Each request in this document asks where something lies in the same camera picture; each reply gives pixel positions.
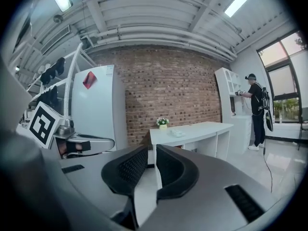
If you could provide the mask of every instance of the man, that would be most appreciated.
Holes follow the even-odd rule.
[[[265,130],[264,130],[264,109],[262,108],[262,88],[257,83],[254,74],[248,76],[248,83],[251,85],[247,93],[239,93],[240,96],[251,99],[252,120],[254,123],[255,143],[248,147],[249,150],[258,151],[259,147],[264,148]]]

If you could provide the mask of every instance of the black pants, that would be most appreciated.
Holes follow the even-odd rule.
[[[253,115],[252,120],[254,122],[255,131],[255,146],[262,144],[265,140],[265,130],[264,130],[264,110],[259,113],[259,115]]]

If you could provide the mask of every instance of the black window frame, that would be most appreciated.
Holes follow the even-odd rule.
[[[297,79],[297,76],[296,76],[296,72],[295,72],[294,66],[293,66],[292,61],[291,61],[291,57],[288,54],[287,50],[285,49],[283,43],[281,42],[281,40],[283,40],[284,38],[290,36],[291,34],[294,34],[294,33],[298,32],[298,31],[299,31],[298,29],[292,30],[291,32],[283,35],[282,37],[277,38],[275,41],[271,42],[270,44],[267,44],[266,46],[264,46],[264,47],[262,47],[262,48],[257,50],[257,54],[260,57],[260,60],[261,60],[261,62],[263,64],[263,67],[265,69],[265,72],[266,72],[266,75],[267,75],[268,81],[269,81],[269,87],[270,87],[271,96],[272,96],[273,115],[275,115],[274,101],[287,100],[287,99],[291,99],[291,98],[298,98],[298,109],[299,109],[298,121],[282,121],[282,123],[300,123],[301,122],[301,117],[302,117],[302,99],[301,99],[301,93],[300,93],[298,79]],[[281,60],[280,62],[275,63],[275,64],[273,64],[273,65],[271,65],[269,67],[265,67],[259,52],[264,50],[264,49],[266,49],[266,48],[268,48],[268,47],[270,47],[270,46],[272,46],[273,44],[276,44],[277,42],[280,43],[282,49],[286,53],[287,59]],[[283,68],[285,66],[289,66],[290,67],[290,71],[291,71],[293,80],[295,82],[296,92],[275,96],[273,85],[272,85],[272,82],[271,82],[271,79],[270,79],[270,72],[274,71],[274,70],[277,70],[277,69],[280,69],[280,68]]]

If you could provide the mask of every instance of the ceiling pipe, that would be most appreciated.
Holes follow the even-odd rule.
[[[169,35],[169,34],[155,34],[155,33],[137,33],[137,34],[128,34],[128,35],[121,35],[120,37],[111,37],[111,38],[108,38],[108,39],[103,39],[103,40],[99,40],[97,41],[97,43],[99,45],[102,45],[102,44],[108,44],[110,42],[113,42],[113,41],[119,41],[119,40],[123,40],[123,39],[140,39],[140,38],[144,38],[144,39],[152,39],[152,38],[156,38],[156,39],[170,39],[170,40],[183,40],[183,41],[186,41],[187,42],[187,45],[191,45],[191,44],[194,44],[194,45],[198,45],[198,46],[201,46],[203,48],[206,48],[206,49],[209,49],[213,52],[216,52],[220,55],[223,55],[226,59],[228,59],[229,61],[233,61],[235,58],[227,55],[226,53],[218,50],[217,48],[213,47],[213,46],[210,46],[210,45],[207,45],[207,44],[203,44],[201,42],[198,42],[194,39],[187,39],[187,38],[182,38],[180,36],[175,36],[175,35]]]
[[[191,32],[187,32],[187,31],[183,31],[183,30],[179,30],[179,29],[175,29],[175,28],[168,28],[168,27],[161,27],[161,26],[128,26],[128,27],[121,27],[121,28],[117,28],[117,29],[112,29],[106,32],[102,32],[96,35],[96,37],[103,37],[103,36],[110,36],[113,34],[117,34],[117,33],[132,33],[132,32],[159,32],[159,33],[168,33],[168,34],[179,34],[179,35],[183,35],[183,36],[187,36],[190,38],[194,38],[200,41],[203,41],[205,43],[211,44],[223,51],[225,51],[226,53],[228,53],[229,55],[233,56],[234,58],[237,57],[237,55],[235,53],[233,53],[230,49],[228,49],[227,47],[213,41],[212,39],[208,39],[205,38],[203,36],[200,36],[198,34],[195,33],[191,33]]]
[[[205,54],[209,54],[211,56],[215,56],[215,57],[218,57],[220,59],[222,59],[223,61],[225,62],[231,62],[231,60],[229,59],[226,59],[225,57],[215,53],[215,52],[212,52],[212,51],[208,51],[204,48],[201,48],[201,47],[198,47],[198,46],[194,46],[194,45],[190,45],[188,43],[184,43],[184,42],[178,42],[178,41],[172,41],[172,40],[165,40],[165,39],[155,39],[155,38],[133,38],[133,39],[123,39],[123,40],[118,40],[118,41],[112,41],[112,42],[109,42],[109,43],[105,43],[105,44],[100,44],[100,45],[95,45],[95,47],[99,47],[99,46],[103,46],[103,45],[112,45],[112,44],[119,44],[119,43],[132,43],[132,42],[157,42],[157,44],[166,44],[166,45],[175,45],[175,46],[178,46],[178,47],[181,47],[181,48],[184,48],[184,49],[190,49],[190,50],[194,50],[194,51],[198,51],[198,52],[201,52],[201,53],[205,53]]]

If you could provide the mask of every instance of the black t-shirt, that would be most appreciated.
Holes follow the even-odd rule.
[[[262,103],[261,103],[262,89],[261,89],[261,87],[258,84],[254,83],[250,87],[248,92],[252,94],[252,96],[251,96],[251,110],[252,110],[252,113],[254,115],[258,115],[260,113],[258,108],[262,105]]]

